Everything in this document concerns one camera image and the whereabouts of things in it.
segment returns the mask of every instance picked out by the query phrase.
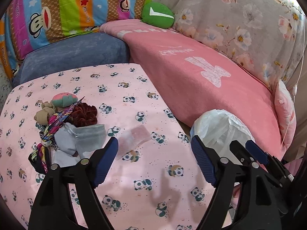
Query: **dark red scrunchie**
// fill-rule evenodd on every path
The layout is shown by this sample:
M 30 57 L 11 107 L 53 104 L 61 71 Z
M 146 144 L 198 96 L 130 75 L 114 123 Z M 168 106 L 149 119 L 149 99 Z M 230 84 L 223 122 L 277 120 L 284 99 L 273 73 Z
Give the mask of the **dark red scrunchie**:
M 97 109 L 87 103 L 77 105 L 70 115 L 70 122 L 76 127 L 84 127 L 97 124 Z

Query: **red star print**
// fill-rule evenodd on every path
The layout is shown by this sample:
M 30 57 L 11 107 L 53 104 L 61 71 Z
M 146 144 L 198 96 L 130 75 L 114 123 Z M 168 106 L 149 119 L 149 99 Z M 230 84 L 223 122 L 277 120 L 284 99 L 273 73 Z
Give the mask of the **red star print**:
M 81 6 L 86 6 L 90 0 L 81 0 Z

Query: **pile of fabric items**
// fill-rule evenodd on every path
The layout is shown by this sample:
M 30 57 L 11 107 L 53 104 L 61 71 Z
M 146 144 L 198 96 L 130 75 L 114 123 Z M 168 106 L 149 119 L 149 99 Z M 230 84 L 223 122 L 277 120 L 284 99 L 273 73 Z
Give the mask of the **pile of fabric items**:
M 104 124 L 97 124 L 96 107 L 82 103 L 83 98 L 60 93 L 41 104 L 34 116 L 41 141 L 28 158 L 36 172 L 46 174 L 53 163 L 75 165 L 102 147 Z

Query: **white plastic bag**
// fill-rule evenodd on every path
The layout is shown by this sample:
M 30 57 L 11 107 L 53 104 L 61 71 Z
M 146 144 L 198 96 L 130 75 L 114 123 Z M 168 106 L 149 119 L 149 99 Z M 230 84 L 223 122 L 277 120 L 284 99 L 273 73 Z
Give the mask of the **white plastic bag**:
M 238 140 L 244 147 L 248 140 L 255 139 L 245 124 L 225 110 L 211 110 L 201 115 L 191 129 L 191 138 L 198 135 L 206 147 L 215 149 L 220 157 L 226 157 L 234 164 L 241 162 L 230 151 L 229 144 Z

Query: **blue gripper pad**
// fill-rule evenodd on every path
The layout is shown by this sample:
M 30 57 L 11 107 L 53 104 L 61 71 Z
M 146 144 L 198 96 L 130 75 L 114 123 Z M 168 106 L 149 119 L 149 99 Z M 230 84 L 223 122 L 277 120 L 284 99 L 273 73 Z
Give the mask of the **blue gripper pad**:
M 215 168 L 211 163 L 210 158 L 197 140 L 196 136 L 192 138 L 191 148 L 196 158 L 197 164 L 199 165 L 206 181 L 215 187 L 215 185 L 217 184 Z
M 93 181 L 95 187 L 103 183 L 109 169 L 114 161 L 114 158 L 118 151 L 118 141 L 116 138 L 113 139 L 108 149 L 105 151 L 98 165 L 96 166 L 96 176 Z
M 268 155 L 253 140 L 248 140 L 245 143 L 245 148 L 260 164 L 266 165 L 268 163 Z

